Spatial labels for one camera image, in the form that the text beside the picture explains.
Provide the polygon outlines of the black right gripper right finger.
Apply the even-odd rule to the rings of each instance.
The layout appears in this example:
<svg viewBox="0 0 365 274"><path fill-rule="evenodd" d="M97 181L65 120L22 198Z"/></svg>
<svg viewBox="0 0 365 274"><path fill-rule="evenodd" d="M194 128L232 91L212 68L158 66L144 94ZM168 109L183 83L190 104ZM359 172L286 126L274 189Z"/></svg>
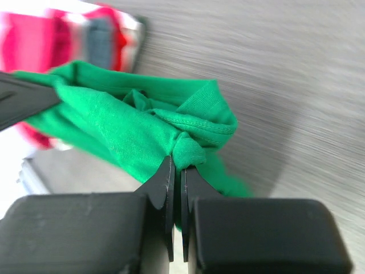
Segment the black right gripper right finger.
<svg viewBox="0 0 365 274"><path fill-rule="evenodd" d="M182 170L180 187L182 248L184 262L188 262L194 201L197 198L216 198L222 195L201 176L196 167Z"/></svg>

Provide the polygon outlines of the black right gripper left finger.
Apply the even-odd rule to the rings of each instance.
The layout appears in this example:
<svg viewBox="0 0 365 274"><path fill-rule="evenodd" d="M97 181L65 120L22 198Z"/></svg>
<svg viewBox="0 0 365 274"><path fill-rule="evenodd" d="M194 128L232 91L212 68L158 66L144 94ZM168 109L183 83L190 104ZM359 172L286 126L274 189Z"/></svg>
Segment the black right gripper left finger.
<svg viewBox="0 0 365 274"><path fill-rule="evenodd" d="M175 164L171 156L166 156L155 174L134 193L148 197L152 207L160 217L160 230L167 249L168 260L174 260L174 194Z"/></svg>

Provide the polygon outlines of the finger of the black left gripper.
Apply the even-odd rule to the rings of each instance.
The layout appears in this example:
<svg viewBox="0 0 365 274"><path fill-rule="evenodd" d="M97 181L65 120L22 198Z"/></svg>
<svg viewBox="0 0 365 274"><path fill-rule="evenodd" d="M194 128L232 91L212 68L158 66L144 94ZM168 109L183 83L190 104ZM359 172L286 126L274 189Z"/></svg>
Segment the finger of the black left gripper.
<svg viewBox="0 0 365 274"><path fill-rule="evenodd" d="M1 73L1 130L60 103L56 91L42 84Z"/></svg>

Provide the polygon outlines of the green t-shirt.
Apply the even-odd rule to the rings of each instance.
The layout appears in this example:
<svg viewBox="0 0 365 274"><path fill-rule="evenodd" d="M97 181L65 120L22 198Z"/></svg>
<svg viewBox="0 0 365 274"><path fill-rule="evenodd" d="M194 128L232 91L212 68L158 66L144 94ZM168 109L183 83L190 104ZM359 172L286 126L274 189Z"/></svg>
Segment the green t-shirt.
<svg viewBox="0 0 365 274"><path fill-rule="evenodd" d="M120 167L141 183L171 156L176 170L196 166L225 196L249 197L218 152L238 121L215 80L172 79L73 61L48 74L17 71L55 89L61 102L28 118L40 132Z"/></svg>

